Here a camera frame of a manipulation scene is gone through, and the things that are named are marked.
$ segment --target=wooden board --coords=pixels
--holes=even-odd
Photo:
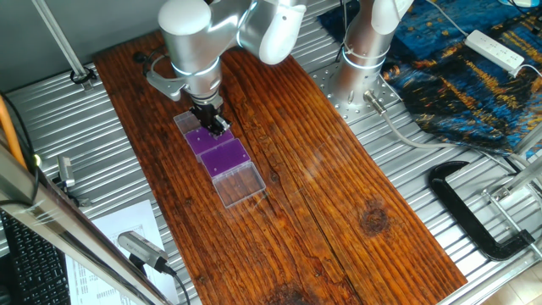
[[[225,116],[267,185],[225,208],[173,121],[191,103],[132,61],[162,43],[95,64],[204,304],[435,304],[466,283],[293,58],[222,57]]]

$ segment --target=paper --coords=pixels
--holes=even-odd
[[[133,230],[137,234],[163,249],[162,238],[154,219],[151,203],[146,200],[118,212],[92,221],[94,225],[126,256],[130,253],[119,246],[120,233]],[[128,297],[120,294],[104,280],[66,256],[69,294],[72,305],[132,305]],[[145,266],[148,279],[173,303],[179,298],[175,290],[174,279],[167,274],[160,274],[155,269]]]

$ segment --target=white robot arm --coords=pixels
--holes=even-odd
[[[214,135],[230,127],[222,116],[220,55],[241,46],[265,64],[277,64],[296,44],[306,0],[169,0],[158,14],[178,78],[152,69],[149,83],[175,101],[189,93],[191,112]],[[361,11],[345,37],[343,61],[331,76],[331,98],[363,103],[379,90],[378,75],[391,39],[413,0],[360,0]]]
[[[222,117],[220,55],[241,46],[265,64],[283,61],[296,44],[307,7],[285,0],[169,0],[158,23],[178,78],[155,72],[149,83],[175,101],[180,90],[191,95],[191,112],[202,126],[219,136],[230,127]]]

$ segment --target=purple lid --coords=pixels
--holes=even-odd
[[[215,138],[203,127],[193,130],[185,136],[186,141],[188,141],[188,144],[192,147],[192,151],[196,155],[200,155],[209,149],[213,149],[218,145],[222,145],[234,139],[234,135],[230,130],[227,130],[223,135]]]
[[[205,152],[201,157],[203,165],[205,165],[211,178],[251,160],[239,139],[229,141],[209,152]]]

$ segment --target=black cable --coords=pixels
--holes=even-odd
[[[342,21],[343,21],[343,25],[345,25],[345,38],[343,39],[343,42],[340,44],[339,51],[337,52],[337,56],[335,57],[335,62],[336,63],[339,63],[340,51],[345,46],[344,40],[346,39],[346,32],[348,31],[348,29],[346,28],[347,20],[346,20],[346,14],[345,14],[345,12],[346,12],[345,11],[345,3],[343,2],[343,0],[339,0],[339,4],[340,4],[340,7],[342,8],[342,12],[343,12]]]
[[[154,57],[154,55],[156,55],[157,52],[161,51],[165,46],[166,45],[162,45],[160,47],[155,48],[154,50],[152,50],[151,55],[149,55],[149,56],[147,56],[147,58],[145,58],[145,62],[143,63],[143,75],[144,76],[147,76],[147,73],[149,72],[149,69],[147,67],[151,63],[152,57]]]
[[[27,142],[26,144],[28,145],[28,149],[30,150],[30,153],[31,153],[31,155],[33,157],[34,156],[34,147],[32,146],[32,142],[30,141],[30,135],[28,134],[28,130],[26,129],[26,125],[23,122],[23,119],[21,118],[19,111],[17,110],[17,108],[15,107],[13,102],[11,102],[11,100],[8,97],[6,97],[6,95],[3,94],[2,91],[0,91],[0,95],[2,95],[3,100],[6,101],[6,103],[9,105],[9,107],[11,107],[11,109],[15,112],[15,116],[17,117],[17,120],[20,123],[20,127],[23,130],[23,133],[25,134],[25,138],[26,138],[26,142]]]
[[[514,0],[508,0],[508,2],[509,2],[514,8],[516,8],[516,9],[519,11],[519,13],[521,13],[521,14],[527,14],[527,12],[521,10],[521,9],[517,6],[517,4],[516,4],[516,2],[515,2]]]
[[[36,164],[36,161],[34,160],[34,155],[36,154],[34,152],[34,146],[32,145],[32,141],[30,140],[30,135],[28,133],[28,130],[26,129],[25,122],[23,121],[23,119],[20,116],[19,110],[17,110],[17,108],[15,107],[13,102],[11,102],[11,100],[5,94],[3,94],[2,91],[0,91],[0,96],[2,96],[2,99],[9,105],[9,107],[11,107],[11,109],[15,113],[15,116],[19,120],[21,129],[23,130],[23,134],[25,135],[25,138],[26,138],[26,143],[27,143],[28,148],[30,150],[30,161],[26,160],[26,167],[28,167],[29,170],[32,170],[34,172],[34,177],[35,177],[34,191],[32,191],[32,196],[30,197],[29,202],[25,202],[25,201],[22,201],[22,200],[9,199],[9,200],[0,201],[0,206],[8,205],[8,204],[22,204],[22,205],[25,205],[27,207],[32,207],[34,205],[34,201],[36,200],[37,191],[38,191],[38,187],[39,187],[39,183],[40,183],[39,174],[38,174],[39,168],[38,168],[38,166]]]
[[[172,276],[179,282],[180,288],[185,293],[186,304],[190,305],[190,298],[188,297],[188,291],[186,291],[186,288],[185,288],[185,285],[183,284],[183,281],[180,280],[179,276],[176,273],[173,273]]]

